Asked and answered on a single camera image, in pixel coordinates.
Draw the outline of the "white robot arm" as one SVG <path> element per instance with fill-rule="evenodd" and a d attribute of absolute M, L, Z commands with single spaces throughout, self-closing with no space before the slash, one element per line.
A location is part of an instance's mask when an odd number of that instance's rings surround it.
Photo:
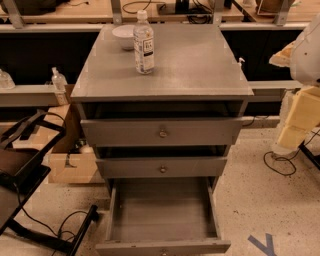
<path fill-rule="evenodd" d="M 293 42 L 273 54 L 269 63 L 288 67 L 291 78 L 302 84 L 291 101 L 282 102 L 277 140 L 272 147 L 275 154 L 288 155 L 320 124 L 320 14 Z"/>

